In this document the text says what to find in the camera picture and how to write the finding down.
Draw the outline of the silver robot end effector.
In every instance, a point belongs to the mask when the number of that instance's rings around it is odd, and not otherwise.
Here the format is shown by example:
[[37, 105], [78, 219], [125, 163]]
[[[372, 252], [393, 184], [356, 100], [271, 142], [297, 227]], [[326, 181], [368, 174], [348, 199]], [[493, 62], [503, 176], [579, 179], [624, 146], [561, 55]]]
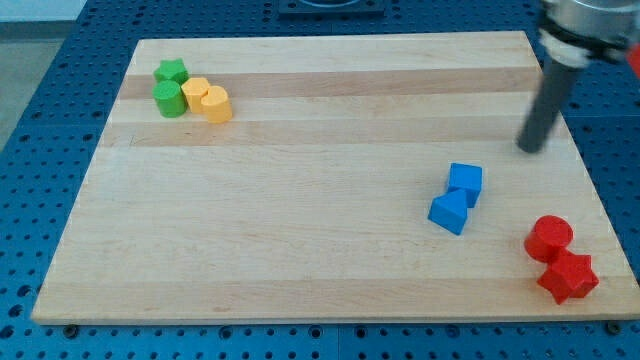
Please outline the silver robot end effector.
[[639, 43], [639, 0], [543, 0], [545, 73], [573, 76], [591, 61], [620, 63]]

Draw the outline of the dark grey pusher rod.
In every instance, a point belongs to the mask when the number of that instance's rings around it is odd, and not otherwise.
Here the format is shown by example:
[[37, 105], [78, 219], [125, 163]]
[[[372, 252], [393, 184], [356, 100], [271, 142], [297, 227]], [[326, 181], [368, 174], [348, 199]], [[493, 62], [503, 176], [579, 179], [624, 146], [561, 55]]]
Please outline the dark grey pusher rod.
[[581, 68], [548, 59], [539, 89], [516, 138], [520, 150], [535, 154], [544, 148], [581, 71]]

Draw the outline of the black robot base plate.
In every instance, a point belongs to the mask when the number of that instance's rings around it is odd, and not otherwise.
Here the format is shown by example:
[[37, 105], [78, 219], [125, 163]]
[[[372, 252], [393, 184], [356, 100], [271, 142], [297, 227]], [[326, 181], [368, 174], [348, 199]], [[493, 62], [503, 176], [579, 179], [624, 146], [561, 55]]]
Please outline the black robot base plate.
[[382, 15], [385, 0], [278, 0], [280, 17]]

